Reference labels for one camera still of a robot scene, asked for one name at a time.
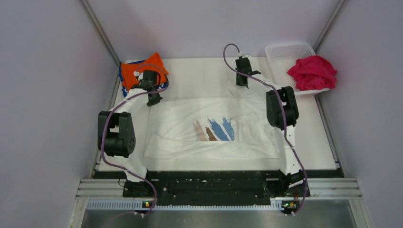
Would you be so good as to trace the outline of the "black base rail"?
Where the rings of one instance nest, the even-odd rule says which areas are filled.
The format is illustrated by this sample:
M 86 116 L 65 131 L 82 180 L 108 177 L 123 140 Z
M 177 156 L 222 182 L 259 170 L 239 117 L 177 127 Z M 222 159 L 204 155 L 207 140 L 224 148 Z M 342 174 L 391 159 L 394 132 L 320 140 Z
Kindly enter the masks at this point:
M 122 171 L 96 171 L 94 178 L 125 181 L 111 197 L 156 197 L 158 206 L 262 206 L 304 193 L 302 185 L 287 190 L 280 171 L 148 171 L 149 183 L 129 181 Z

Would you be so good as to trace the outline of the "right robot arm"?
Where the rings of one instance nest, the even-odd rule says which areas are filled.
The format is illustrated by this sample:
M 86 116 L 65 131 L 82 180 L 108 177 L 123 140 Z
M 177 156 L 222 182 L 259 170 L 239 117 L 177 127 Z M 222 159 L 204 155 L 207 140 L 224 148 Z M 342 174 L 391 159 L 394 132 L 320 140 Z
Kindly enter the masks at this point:
M 266 117 L 278 138 L 278 192 L 304 199 L 308 196 L 307 172 L 296 153 L 295 133 L 299 110 L 293 88 L 267 81 L 260 71 L 252 69 L 247 56 L 240 54 L 235 64 L 236 84 L 263 95 L 266 100 Z

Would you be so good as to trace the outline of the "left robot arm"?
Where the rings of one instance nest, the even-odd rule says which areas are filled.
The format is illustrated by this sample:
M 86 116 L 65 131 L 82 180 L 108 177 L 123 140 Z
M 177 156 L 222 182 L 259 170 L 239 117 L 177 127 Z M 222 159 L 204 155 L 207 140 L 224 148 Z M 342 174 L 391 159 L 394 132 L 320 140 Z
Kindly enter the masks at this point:
M 153 196 L 157 190 L 147 179 L 148 170 L 136 159 L 131 163 L 136 147 L 133 116 L 143 107 L 151 107 L 162 100 L 161 84 L 169 84 L 166 73 L 157 70 L 135 71 L 138 83 L 129 90 L 128 95 L 109 111 L 101 111 L 97 118 L 97 144 L 102 161 L 108 166 L 118 168 L 126 174 L 128 188 L 134 186 L 140 197 Z

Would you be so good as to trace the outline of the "pink crumpled t-shirt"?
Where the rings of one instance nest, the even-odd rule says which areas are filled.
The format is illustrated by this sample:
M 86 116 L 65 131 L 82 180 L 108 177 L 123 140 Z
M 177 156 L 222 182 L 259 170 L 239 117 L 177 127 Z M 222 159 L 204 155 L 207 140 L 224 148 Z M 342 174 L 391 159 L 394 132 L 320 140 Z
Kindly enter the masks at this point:
M 337 70 L 329 61 L 317 55 L 297 59 L 287 74 L 296 82 L 296 89 L 301 91 L 336 87 Z

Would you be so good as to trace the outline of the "white plastic basket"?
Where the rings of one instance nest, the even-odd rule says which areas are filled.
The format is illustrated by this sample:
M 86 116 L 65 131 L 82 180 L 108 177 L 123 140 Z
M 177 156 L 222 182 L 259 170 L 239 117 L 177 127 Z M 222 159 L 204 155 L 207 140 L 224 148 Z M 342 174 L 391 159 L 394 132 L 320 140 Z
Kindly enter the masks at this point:
M 282 87 L 293 87 L 295 96 L 314 96 L 329 90 L 328 88 L 306 91 L 296 89 L 295 80 L 287 73 L 296 64 L 298 59 L 316 55 L 310 44 L 306 42 L 290 42 L 268 45 L 265 47 L 265 53 L 274 83 Z

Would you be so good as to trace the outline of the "blue folded t-shirt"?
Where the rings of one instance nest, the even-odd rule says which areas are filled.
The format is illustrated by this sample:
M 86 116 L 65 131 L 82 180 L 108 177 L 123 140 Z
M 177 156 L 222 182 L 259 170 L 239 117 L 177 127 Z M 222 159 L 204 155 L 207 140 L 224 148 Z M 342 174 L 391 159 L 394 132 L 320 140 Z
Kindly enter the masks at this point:
M 134 71 L 143 64 L 145 60 L 140 60 L 140 61 L 131 61 L 127 63 L 121 63 L 119 67 L 119 79 L 121 81 L 121 90 L 123 93 L 123 96 L 126 97 L 129 93 L 129 89 L 127 88 L 126 82 L 129 83 L 129 85 L 133 85 L 134 82 L 137 82 L 137 80 L 134 78 Z

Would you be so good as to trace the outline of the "white printed t-shirt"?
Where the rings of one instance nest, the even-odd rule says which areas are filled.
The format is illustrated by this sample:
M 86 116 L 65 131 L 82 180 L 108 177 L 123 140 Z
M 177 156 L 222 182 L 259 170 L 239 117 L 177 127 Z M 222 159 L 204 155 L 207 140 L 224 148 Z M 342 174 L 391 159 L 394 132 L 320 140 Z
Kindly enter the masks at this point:
M 151 108 L 150 159 L 254 160 L 279 157 L 259 93 L 227 84 L 226 96 L 161 102 Z

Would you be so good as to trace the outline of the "orange folded t-shirt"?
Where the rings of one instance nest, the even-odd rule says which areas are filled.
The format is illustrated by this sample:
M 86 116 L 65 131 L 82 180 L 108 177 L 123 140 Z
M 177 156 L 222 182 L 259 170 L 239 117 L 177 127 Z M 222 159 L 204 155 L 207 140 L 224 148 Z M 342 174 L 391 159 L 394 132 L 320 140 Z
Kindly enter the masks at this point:
M 135 72 L 142 74 L 145 70 L 152 70 L 158 72 L 156 86 L 167 82 L 166 77 L 169 72 L 164 67 L 164 63 L 159 55 L 155 52 L 146 60 L 137 61 L 134 63 L 121 63 L 119 67 L 119 78 L 121 80 L 122 90 L 128 93 L 129 90 L 139 83 L 138 77 Z

